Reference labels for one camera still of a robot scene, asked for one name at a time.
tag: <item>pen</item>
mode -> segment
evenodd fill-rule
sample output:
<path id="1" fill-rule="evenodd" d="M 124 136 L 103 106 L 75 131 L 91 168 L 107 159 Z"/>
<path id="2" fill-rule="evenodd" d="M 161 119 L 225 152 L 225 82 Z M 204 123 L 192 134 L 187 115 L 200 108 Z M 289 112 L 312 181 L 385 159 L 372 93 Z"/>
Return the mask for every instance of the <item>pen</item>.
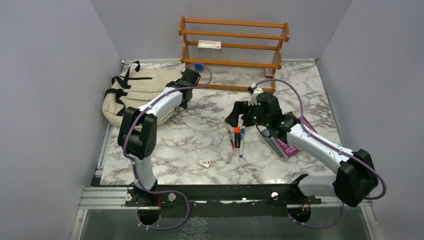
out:
<path id="1" fill-rule="evenodd" d="M 241 135 L 240 135 L 240 149 L 238 150 L 238 156 L 243 158 L 243 147 L 245 146 L 245 131 L 246 128 L 241 127 Z"/>
<path id="2" fill-rule="evenodd" d="M 240 127 L 236 127 L 234 130 L 234 145 L 236 149 L 240 148 L 240 133 L 241 133 Z"/>
<path id="3" fill-rule="evenodd" d="M 231 134 L 231 130 L 229 128 L 228 128 L 228 136 L 229 136 L 229 141 L 231 142 L 232 150 L 234 151 L 236 149 L 234 148 L 233 135 Z"/>

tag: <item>wooden rack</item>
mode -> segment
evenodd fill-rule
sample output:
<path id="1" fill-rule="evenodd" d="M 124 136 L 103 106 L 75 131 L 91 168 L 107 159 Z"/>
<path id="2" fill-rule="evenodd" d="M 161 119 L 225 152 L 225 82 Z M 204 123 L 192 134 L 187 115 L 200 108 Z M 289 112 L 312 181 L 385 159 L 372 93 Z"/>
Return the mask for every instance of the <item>wooden rack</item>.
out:
<path id="1" fill-rule="evenodd" d="M 280 35 L 265 35 L 265 34 L 250 34 L 250 33 L 233 33 L 233 32 L 220 32 L 220 31 L 204 31 L 204 30 L 187 30 L 186 23 L 193 24 L 209 24 L 209 25 L 233 25 L 233 26 L 248 26 L 257 28 L 277 28 L 281 29 Z M 275 77 L 277 69 L 282 67 L 282 46 L 283 42 L 288 42 L 290 37 L 289 24 L 286 23 L 269 23 L 269 22 L 253 22 L 253 21 L 231 21 L 231 20 L 216 20 L 216 19 L 201 19 L 201 18 L 186 18 L 181 17 L 179 23 L 178 34 L 183 37 L 181 62 L 188 65 L 190 63 L 203 63 L 208 65 L 222 65 L 222 66 L 236 66 L 236 67 L 254 67 L 254 68 L 270 68 L 272 75 Z M 251 44 L 237 44 L 237 43 L 221 43 L 221 48 L 235 48 L 235 49 L 251 49 L 274 51 L 273 58 L 270 59 L 271 63 L 252 62 L 252 61 L 233 61 L 233 60 L 218 60 L 210 58 L 190 58 L 189 46 L 197 46 L 197 41 L 189 41 L 188 35 L 200 36 L 215 36 L 215 37 L 231 37 L 231 38 L 246 38 L 246 39 L 263 39 L 263 40 L 277 40 L 276 46 L 268 45 L 251 45 Z M 223 90 L 236 90 L 246 91 L 246 86 L 235 85 L 218 85 L 211 84 L 207 88 L 210 89 L 223 89 Z M 275 92 L 276 84 L 271 82 L 271 88 L 262 88 L 266 92 Z"/>

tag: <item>book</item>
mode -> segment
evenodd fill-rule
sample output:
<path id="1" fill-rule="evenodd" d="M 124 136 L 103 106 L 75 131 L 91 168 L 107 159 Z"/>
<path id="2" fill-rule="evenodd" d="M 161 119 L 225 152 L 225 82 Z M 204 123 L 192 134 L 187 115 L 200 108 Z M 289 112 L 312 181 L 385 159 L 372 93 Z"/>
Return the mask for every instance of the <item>book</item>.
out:
<path id="1" fill-rule="evenodd" d="M 310 130 L 314 131 L 315 133 L 317 132 L 311 126 L 311 123 L 306 118 L 303 118 L 303 123 Z M 263 130 L 262 133 L 265 136 L 269 136 L 270 135 L 270 133 L 266 129 Z M 301 151 L 301 149 L 299 149 L 298 147 L 293 146 L 293 145 L 290 145 L 288 143 L 285 143 L 285 142 L 281 141 L 280 139 L 275 138 L 275 137 L 272 137 L 272 136 L 270 138 L 267 138 L 267 137 L 264 137 L 264 136 L 261 135 L 261 138 L 268 139 L 268 140 L 270 140 L 273 143 L 273 145 L 270 145 L 268 143 L 268 141 L 265 142 L 265 144 L 267 146 L 269 146 L 280 158 L 288 159 L 288 158 L 296 155 L 298 152 Z M 278 154 L 277 151 L 274 150 L 274 147 L 273 146 L 275 146 L 278 149 L 278 152 L 280 154 Z"/>
<path id="2" fill-rule="evenodd" d="M 268 130 L 264 129 L 261 131 L 261 133 L 265 136 L 269 136 L 270 133 Z M 262 139 L 263 143 L 268 146 L 268 148 L 274 152 L 279 158 L 283 157 L 283 154 L 279 150 L 279 148 L 276 146 L 276 144 L 271 140 L 269 137 L 263 136 L 261 133 L 259 133 L 259 138 Z"/>

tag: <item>marble tabletop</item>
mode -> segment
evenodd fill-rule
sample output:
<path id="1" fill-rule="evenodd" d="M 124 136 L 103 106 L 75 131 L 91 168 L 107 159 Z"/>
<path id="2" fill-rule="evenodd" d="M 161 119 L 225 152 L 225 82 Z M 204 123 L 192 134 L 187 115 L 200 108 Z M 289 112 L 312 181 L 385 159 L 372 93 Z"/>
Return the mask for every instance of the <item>marble tabletop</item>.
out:
<path id="1" fill-rule="evenodd" d="M 180 70 L 182 64 L 144 63 L 144 68 Z M 237 83 L 249 86 L 264 79 L 263 70 L 211 66 L 213 83 Z M 201 73 L 202 82 L 208 79 Z M 315 62 L 284 62 L 276 72 L 299 92 L 304 115 L 318 134 L 341 144 L 333 114 Z M 293 111 L 300 116 L 300 106 L 292 90 L 277 83 L 275 95 L 283 113 Z M 301 151 L 289 159 L 278 158 L 262 142 L 255 127 L 246 130 L 244 157 L 233 157 L 226 163 L 231 144 L 224 119 L 233 109 L 234 101 L 248 101 L 248 92 L 195 89 L 188 108 L 178 107 L 176 113 L 157 127 L 157 144 L 152 154 L 153 172 L 159 184 L 284 184 L 300 174 L 330 175 L 321 162 Z M 128 185 L 134 181 L 130 161 L 117 144 L 119 129 L 114 127 L 109 139 L 101 185 Z M 211 161 L 209 168 L 199 159 Z"/>

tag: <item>black cable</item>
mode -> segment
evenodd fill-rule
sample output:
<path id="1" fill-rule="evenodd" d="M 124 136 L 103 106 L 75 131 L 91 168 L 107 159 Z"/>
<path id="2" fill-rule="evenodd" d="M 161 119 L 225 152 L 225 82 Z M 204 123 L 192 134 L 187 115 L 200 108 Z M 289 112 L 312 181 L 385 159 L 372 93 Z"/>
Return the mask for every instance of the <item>black cable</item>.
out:
<path id="1" fill-rule="evenodd" d="M 258 125 L 255 125 L 256 126 L 256 129 L 257 129 L 257 131 L 262 135 L 262 136 L 264 136 L 265 138 L 271 138 L 271 135 L 269 135 L 269 136 L 265 136 L 262 132 L 261 132 L 261 130 L 259 130 L 259 127 L 258 127 Z"/>

